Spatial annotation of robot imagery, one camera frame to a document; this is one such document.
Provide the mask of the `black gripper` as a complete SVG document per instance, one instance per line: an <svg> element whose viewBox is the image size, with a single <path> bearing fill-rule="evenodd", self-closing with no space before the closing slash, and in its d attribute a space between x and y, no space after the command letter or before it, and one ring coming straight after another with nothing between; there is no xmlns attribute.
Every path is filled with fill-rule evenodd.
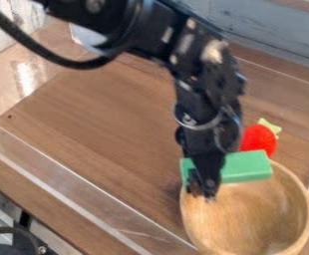
<svg viewBox="0 0 309 255"><path fill-rule="evenodd" d="M183 166L184 189L194 198L206 202L216 199L220 183L220 169L224 157L238 148L242 131L242 112L239 101L214 109L207 104L174 105L174 119L178 124L175 140L183 158L191 166Z"/></svg>

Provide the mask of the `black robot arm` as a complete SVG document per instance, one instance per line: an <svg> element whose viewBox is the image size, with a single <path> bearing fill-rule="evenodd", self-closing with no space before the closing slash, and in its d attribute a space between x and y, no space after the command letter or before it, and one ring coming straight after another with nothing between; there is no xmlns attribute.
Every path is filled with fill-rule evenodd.
<svg viewBox="0 0 309 255"><path fill-rule="evenodd" d="M81 38L97 57L73 61L35 41L0 11L0 29L49 62L91 70L129 53L166 67L174 78L175 139L194 163L184 188L214 199L224 157L239 146L246 84L222 30L172 0L31 1L49 16L103 38Z"/></svg>

